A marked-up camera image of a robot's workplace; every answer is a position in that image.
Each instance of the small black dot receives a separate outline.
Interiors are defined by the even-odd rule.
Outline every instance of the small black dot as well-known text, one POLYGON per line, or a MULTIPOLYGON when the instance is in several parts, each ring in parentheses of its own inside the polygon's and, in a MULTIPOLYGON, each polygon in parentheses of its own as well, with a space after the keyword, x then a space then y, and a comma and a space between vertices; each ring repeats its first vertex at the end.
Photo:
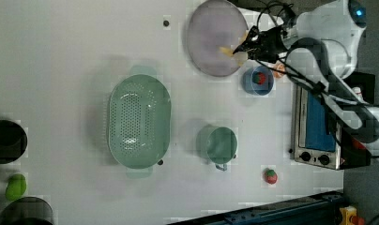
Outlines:
POLYGON ((164 22, 163 22, 163 25, 164 25, 165 27, 168 27, 168 26, 170 25, 170 23, 169 23, 168 21, 164 21, 164 22))

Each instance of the blue cup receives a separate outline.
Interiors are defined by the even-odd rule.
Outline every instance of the blue cup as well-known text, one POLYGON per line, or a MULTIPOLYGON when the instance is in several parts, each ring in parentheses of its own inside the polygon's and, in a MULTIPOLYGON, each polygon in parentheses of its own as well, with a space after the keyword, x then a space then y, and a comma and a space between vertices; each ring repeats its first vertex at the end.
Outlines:
POLYGON ((247 93, 265 96, 271 92, 272 87, 274 86, 274 76, 272 76, 272 72, 269 68, 259 66, 251 68, 245 72, 242 84, 247 93), (258 84, 253 81, 255 76, 259 76, 259 73, 265 74, 265 82, 263 84, 258 84))

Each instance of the white tabletop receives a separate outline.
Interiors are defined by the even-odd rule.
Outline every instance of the white tabletop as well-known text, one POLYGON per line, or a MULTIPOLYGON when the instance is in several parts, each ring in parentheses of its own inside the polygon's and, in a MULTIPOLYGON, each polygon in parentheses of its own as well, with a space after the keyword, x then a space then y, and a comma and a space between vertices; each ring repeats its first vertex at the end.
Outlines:
POLYGON ((61 225, 164 224, 342 188, 343 172, 290 159, 287 79, 256 97, 240 85, 246 67, 226 78, 194 68, 182 37, 199 4, 0 0, 0 118, 20 121, 29 140, 23 157, 0 166, 0 207, 3 179, 14 172, 27 177, 25 195, 48 201, 61 225), (158 70, 173 105, 164 164, 145 179, 128 178, 105 139, 108 96, 136 64, 158 70), (196 155, 195 136, 207 124, 237 135, 238 158, 227 172, 196 155), (274 186, 262 180, 266 167, 278 173, 274 186))

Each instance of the oven knob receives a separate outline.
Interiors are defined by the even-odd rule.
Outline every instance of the oven knob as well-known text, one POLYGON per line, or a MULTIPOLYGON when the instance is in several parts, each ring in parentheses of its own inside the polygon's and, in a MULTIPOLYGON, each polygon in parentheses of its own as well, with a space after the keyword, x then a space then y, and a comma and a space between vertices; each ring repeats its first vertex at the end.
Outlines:
POLYGON ((302 154, 301 154, 301 159, 303 159, 304 161, 310 161, 310 159, 311 159, 311 155, 310 155, 310 153, 308 153, 308 152, 303 152, 302 154))
POLYGON ((322 165, 327 165, 330 162, 330 158, 327 155, 321 155, 318 160, 321 162, 322 165))

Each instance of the green lime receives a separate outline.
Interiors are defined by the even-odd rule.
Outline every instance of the green lime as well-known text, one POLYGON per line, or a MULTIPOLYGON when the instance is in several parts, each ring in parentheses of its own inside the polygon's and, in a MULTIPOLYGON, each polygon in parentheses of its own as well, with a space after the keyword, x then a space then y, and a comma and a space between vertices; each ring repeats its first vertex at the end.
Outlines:
POLYGON ((22 174, 15 174, 8 179, 6 188, 6 199, 16 201, 22 197, 26 191, 26 179, 22 174))

